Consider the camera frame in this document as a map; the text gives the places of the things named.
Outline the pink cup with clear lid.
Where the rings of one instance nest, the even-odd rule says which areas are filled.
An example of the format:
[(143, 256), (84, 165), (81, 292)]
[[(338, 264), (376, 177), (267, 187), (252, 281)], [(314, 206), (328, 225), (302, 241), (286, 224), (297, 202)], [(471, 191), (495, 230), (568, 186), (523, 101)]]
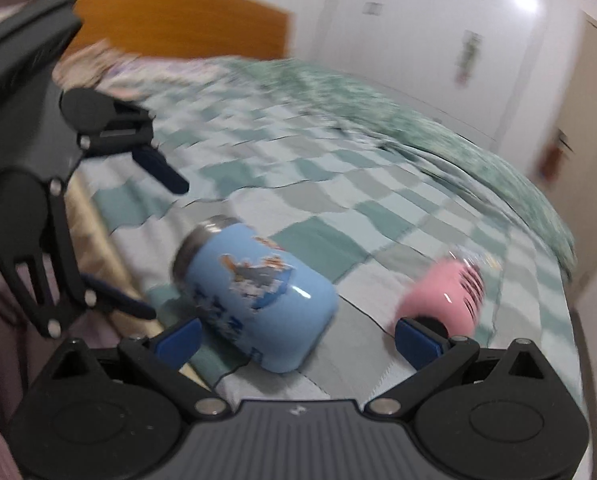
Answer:
[(500, 271), (490, 252), (453, 246), (413, 283), (399, 302), (396, 320), (413, 318), (442, 328), (440, 335), (473, 336), (484, 307), (485, 271)]

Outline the white wardrobe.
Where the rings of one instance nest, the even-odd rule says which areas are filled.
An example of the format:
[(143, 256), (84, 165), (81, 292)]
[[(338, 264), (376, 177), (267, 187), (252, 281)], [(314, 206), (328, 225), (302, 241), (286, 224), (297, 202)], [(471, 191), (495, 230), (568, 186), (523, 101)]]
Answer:
[[(566, 0), (329, 0), (315, 62), (355, 76), (498, 152), (537, 148), (549, 108), (529, 114), (548, 36)], [(455, 82), (465, 32), (483, 37), (469, 83)]]

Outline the blue cartoon steel cup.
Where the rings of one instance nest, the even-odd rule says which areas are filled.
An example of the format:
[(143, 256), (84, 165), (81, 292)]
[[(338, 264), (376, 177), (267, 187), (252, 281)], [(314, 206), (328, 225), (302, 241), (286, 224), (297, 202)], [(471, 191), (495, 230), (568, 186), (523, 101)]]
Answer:
[(239, 219), (199, 223), (172, 261), (172, 281), (213, 330), (264, 370), (297, 370), (338, 308), (334, 285)]

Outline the floral ruffled pillow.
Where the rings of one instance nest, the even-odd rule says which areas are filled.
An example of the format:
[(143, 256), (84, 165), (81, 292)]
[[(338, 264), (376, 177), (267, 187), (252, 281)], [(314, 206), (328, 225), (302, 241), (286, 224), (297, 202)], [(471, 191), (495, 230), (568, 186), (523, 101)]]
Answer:
[(167, 80), (164, 67), (155, 61), (114, 47), (104, 39), (72, 54), (66, 54), (52, 70), (61, 89), (96, 88), (108, 73), (128, 80)]

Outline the green checkered bed sheet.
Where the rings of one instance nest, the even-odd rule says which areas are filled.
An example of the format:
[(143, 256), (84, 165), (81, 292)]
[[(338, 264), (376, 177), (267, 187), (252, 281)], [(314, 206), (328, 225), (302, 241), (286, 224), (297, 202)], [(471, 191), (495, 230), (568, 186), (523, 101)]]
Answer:
[(453, 246), (484, 250), (478, 342), (533, 340), (575, 398), (579, 354), (552, 250), (481, 182), (434, 155), (269, 96), (242, 75), (167, 80), (108, 76), (102, 88), (145, 106), (155, 139), (190, 184), (166, 191), (129, 156), (85, 162), (80, 177), (128, 270), (164, 325), (191, 311), (170, 267), (192, 229), (228, 214), (328, 278), (337, 315), (295, 372), (276, 375), (208, 335), (192, 366), (230, 402), (245, 398), (367, 402), (407, 378), (391, 336), (396, 308)]

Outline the orange wooden headboard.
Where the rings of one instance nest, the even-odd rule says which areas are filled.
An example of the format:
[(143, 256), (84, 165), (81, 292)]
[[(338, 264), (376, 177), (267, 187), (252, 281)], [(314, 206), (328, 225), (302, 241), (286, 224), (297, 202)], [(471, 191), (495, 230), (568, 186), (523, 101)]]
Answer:
[(157, 58), (288, 54), (290, 14), (255, 0), (77, 0), (82, 29), (73, 50), (106, 39)]

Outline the beige wooden door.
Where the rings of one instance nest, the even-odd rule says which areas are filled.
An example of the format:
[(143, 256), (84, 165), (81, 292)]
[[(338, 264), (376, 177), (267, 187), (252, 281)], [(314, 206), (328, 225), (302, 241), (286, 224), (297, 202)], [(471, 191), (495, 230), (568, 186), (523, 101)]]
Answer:
[(575, 238), (577, 264), (569, 274), (566, 295), (576, 300), (597, 272), (597, 21), (586, 17), (578, 58), (554, 122), (573, 151), (556, 180), (533, 180)]

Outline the green hanging ornament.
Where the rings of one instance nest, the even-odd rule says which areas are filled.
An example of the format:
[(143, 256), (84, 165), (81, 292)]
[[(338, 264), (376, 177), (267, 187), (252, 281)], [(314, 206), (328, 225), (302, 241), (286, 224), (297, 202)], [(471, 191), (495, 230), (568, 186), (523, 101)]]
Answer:
[(481, 54), (483, 37), (477, 32), (467, 30), (463, 38), (462, 48), (457, 61), (455, 82), (465, 87), (472, 78), (478, 57)]

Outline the green floral quilt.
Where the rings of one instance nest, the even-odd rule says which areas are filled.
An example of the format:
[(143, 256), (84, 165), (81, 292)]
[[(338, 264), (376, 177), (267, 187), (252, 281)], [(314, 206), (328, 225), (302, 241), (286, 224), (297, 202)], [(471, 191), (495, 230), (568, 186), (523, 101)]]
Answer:
[(423, 114), (404, 107), (365, 82), (296, 58), (257, 61), (227, 56), (220, 63), (251, 78), (274, 98), (346, 127), (387, 136), (401, 146), (439, 157), (504, 200), (550, 248), (567, 276), (576, 269), (575, 238), (547, 198), (506, 160)]

